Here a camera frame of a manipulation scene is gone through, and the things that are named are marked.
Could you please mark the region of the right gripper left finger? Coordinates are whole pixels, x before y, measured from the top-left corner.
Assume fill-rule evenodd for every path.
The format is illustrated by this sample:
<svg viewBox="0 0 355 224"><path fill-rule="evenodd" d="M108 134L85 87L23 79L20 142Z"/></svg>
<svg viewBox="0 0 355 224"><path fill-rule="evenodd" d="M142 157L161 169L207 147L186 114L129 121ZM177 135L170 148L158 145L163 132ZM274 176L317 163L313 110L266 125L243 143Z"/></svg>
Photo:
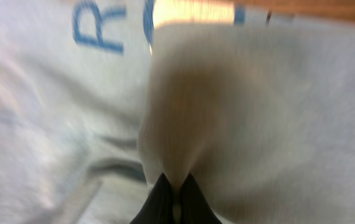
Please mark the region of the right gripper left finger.
<svg viewBox="0 0 355 224"><path fill-rule="evenodd" d="M173 191L164 174L159 176L141 210L130 224L174 224Z"/></svg>

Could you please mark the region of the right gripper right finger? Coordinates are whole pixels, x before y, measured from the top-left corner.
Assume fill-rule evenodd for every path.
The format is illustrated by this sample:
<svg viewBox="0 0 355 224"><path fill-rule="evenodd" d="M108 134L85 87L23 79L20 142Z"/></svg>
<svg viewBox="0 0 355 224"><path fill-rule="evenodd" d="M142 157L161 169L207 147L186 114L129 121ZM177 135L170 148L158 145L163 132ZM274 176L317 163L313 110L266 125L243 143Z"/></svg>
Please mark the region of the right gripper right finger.
<svg viewBox="0 0 355 224"><path fill-rule="evenodd" d="M189 174L180 188L181 224L222 224Z"/></svg>

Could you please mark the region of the light blue t-shirt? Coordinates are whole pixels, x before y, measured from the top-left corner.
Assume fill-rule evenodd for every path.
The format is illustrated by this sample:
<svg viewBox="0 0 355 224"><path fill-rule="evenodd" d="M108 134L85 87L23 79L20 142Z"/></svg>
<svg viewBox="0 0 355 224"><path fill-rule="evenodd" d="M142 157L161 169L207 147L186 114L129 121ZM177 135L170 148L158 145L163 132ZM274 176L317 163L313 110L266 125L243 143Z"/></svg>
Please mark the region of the light blue t-shirt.
<svg viewBox="0 0 355 224"><path fill-rule="evenodd" d="M0 1L0 223L355 223L355 26L215 1Z"/></svg>

